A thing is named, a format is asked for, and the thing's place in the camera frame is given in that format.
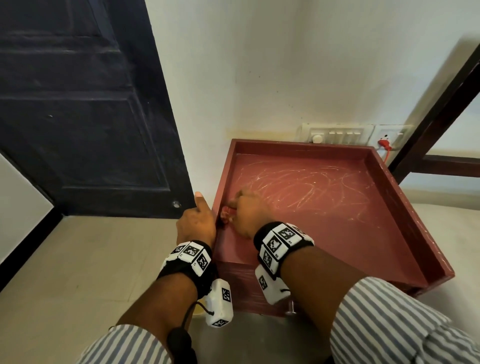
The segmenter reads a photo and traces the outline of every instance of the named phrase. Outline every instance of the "red plug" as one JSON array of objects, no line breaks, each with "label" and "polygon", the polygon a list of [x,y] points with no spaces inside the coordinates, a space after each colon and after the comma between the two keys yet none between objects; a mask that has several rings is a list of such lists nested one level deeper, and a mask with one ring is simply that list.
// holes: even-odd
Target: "red plug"
[{"label": "red plug", "polygon": [[390,146],[390,142],[386,139],[380,139],[378,141],[378,145],[384,147],[384,149],[387,151],[387,155],[385,156],[384,162],[387,162],[388,156],[390,155],[390,151],[392,150],[392,147]]}]

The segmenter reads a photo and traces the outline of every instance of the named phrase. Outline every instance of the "black cord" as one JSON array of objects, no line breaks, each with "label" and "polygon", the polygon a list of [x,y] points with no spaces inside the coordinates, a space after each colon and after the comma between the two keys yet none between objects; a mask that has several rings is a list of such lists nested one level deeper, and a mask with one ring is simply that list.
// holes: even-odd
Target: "black cord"
[{"label": "black cord", "polygon": [[195,301],[188,308],[187,313],[185,314],[185,317],[183,318],[183,321],[181,323],[181,328],[185,328],[188,317],[190,316],[190,314],[192,313],[192,310],[195,308],[196,305],[200,305],[200,307],[202,307],[205,310],[205,312],[207,312],[210,316],[213,316],[213,314],[215,313],[214,311],[208,311],[207,308],[201,302]]}]

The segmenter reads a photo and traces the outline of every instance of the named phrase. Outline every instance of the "hand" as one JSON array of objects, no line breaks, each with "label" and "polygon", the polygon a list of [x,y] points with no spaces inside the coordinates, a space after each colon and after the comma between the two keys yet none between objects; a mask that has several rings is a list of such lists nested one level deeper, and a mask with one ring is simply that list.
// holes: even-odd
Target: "hand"
[{"label": "hand", "polygon": [[177,245],[192,240],[200,240],[213,248],[216,228],[212,210],[200,192],[195,192],[196,208],[183,212],[177,221]]},{"label": "hand", "polygon": [[238,191],[227,206],[237,210],[236,215],[227,216],[228,221],[238,234],[248,239],[253,239],[263,225],[275,221],[267,202],[248,188]]}]

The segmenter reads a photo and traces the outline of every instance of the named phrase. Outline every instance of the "white tracking cube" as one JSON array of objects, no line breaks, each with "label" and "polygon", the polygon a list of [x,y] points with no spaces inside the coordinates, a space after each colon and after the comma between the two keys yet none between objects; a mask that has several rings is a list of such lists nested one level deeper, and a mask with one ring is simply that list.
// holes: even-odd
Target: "white tracking cube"
[{"label": "white tracking cube", "polygon": [[220,328],[233,319],[232,293],[226,280],[217,278],[212,283],[212,290],[205,297],[206,308],[213,315],[206,315],[208,326]]},{"label": "white tracking cube", "polygon": [[269,304],[276,304],[278,301],[290,296],[290,290],[282,279],[278,277],[276,280],[273,280],[261,264],[256,268],[255,276]]}]

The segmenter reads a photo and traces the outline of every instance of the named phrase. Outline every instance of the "striped shirt sleeve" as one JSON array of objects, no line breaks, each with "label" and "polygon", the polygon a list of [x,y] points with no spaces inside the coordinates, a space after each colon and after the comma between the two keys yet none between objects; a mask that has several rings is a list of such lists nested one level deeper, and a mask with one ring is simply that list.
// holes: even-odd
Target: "striped shirt sleeve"
[{"label": "striped shirt sleeve", "polygon": [[330,336],[337,364],[480,363],[480,349],[450,319],[378,279],[343,299]]},{"label": "striped shirt sleeve", "polygon": [[84,350],[77,364],[171,364],[167,351],[150,332],[118,325]]}]

